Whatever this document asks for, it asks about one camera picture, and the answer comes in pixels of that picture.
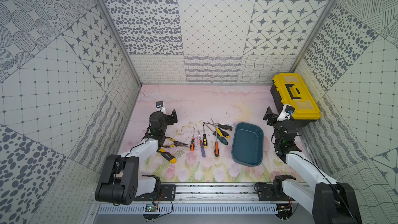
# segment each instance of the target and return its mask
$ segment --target toolbox handle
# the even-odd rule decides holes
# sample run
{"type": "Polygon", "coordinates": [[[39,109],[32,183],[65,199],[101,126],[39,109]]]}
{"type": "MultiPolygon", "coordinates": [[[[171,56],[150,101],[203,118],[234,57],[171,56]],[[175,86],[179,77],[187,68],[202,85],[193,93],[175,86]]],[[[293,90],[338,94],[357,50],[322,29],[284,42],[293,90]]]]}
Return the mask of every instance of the toolbox handle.
{"type": "Polygon", "coordinates": [[[292,94],[292,87],[294,86],[294,84],[285,84],[287,91],[289,92],[290,98],[291,99],[301,99],[301,97],[294,97],[292,94]]]}

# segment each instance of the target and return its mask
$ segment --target pliers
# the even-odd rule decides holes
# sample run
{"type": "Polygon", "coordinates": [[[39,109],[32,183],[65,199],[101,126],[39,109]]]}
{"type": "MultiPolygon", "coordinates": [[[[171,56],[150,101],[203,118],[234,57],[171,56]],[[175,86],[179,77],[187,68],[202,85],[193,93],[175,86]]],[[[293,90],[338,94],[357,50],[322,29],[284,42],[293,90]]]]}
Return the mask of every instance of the pliers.
{"type": "Polygon", "coordinates": [[[173,144],[171,144],[171,145],[162,145],[162,147],[164,147],[164,148],[170,148],[170,147],[175,147],[175,146],[184,146],[184,147],[188,146],[188,144],[185,144],[185,143],[182,143],[182,142],[178,142],[178,141],[176,141],[173,138],[170,138],[170,137],[165,137],[165,138],[168,139],[168,140],[171,140],[173,142],[173,144]]]}

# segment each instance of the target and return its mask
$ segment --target metal bracket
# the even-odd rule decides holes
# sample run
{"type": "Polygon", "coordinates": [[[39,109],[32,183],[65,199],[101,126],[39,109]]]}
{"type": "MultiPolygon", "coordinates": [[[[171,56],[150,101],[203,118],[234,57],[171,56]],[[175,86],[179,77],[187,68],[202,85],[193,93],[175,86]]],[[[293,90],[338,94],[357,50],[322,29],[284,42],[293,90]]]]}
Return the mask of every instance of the metal bracket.
{"type": "MultiPolygon", "coordinates": [[[[160,191],[163,192],[163,196],[160,199],[161,201],[169,201],[169,200],[174,201],[174,198],[176,196],[176,185],[175,184],[162,184],[160,186],[160,191]]],[[[150,196],[147,196],[145,194],[134,198],[135,202],[153,201],[153,200],[156,200],[156,199],[151,199],[150,196]]]]}

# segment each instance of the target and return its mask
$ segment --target cable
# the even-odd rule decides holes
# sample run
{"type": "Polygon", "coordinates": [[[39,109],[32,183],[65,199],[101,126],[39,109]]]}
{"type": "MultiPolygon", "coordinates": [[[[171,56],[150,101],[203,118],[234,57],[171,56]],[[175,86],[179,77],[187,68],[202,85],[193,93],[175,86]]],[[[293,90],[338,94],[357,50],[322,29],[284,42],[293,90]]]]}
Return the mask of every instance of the cable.
{"type": "Polygon", "coordinates": [[[314,163],[312,163],[311,161],[309,161],[309,160],[303,158],[302,156],[300,156],[300,155],[298,155],[298,154],[296,154],[296,153],[292,153],[292,154],[294,154],[294,155],[296,155],[296,156],[299,156],[299,157],[301,157],[303,160],[305,160],[305,161],[311,163],[311,164],[319,171],[319,173],[321,173],[322,177],[324,177],[324,178],[326,179],[326,181],[328,181],[328,182],[330,183],[330,186],[333,187],[334,190],[336,191],[336,193],[339,195],[339,197],[340,197],[341,201],[344,203],[344,206],[346,207],[348,213],[351,215],[351,218],[352,218],[352,220],[354,221],[354,223],[358,223],[358,222],[355,220],[354,216],[352,216],[351,211],[349,210],[349,208],[348,208],[346,202],[344,201],[343,197],[340,195],[339,191],[338,191],[338,190],[333,186],[333,184],[327,179],[327,177],[322,173],[322,171],[321,171],[314,163]]]}

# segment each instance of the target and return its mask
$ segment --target star pattern tile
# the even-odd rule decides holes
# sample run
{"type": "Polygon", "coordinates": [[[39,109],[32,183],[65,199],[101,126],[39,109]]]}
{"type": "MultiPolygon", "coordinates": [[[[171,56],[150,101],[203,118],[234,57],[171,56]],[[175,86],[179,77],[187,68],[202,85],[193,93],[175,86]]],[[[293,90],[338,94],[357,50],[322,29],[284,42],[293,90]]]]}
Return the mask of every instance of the star pattern tile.
{"type": "Polygon", "coordinates": [[[106,91],[119,68],[122,55],[101,13],[93,7],[62,35],[98,85],[106,91]]]}
{"type": "Polygon", "coordinates": [[[322,12],[322,0],[256,0],[246,55],[297,55],[322,12]]]}

